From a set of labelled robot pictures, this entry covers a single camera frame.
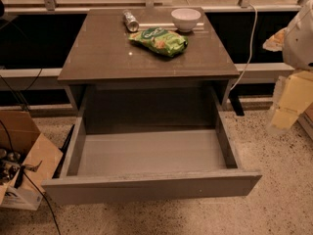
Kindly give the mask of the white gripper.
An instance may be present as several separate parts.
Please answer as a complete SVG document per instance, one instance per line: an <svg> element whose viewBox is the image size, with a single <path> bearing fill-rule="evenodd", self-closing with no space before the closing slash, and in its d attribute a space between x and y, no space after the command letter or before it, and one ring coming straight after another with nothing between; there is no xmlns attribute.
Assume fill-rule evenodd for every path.
<svg viewBox="0 0 313 235"><path fill-rule="evenodd" d="M286 28L270 36L263 48L272 52L283 50L287 65L308 70L280 76L275 84L266 130L282 135L313 103L313 0L301 8Z"/></svg>

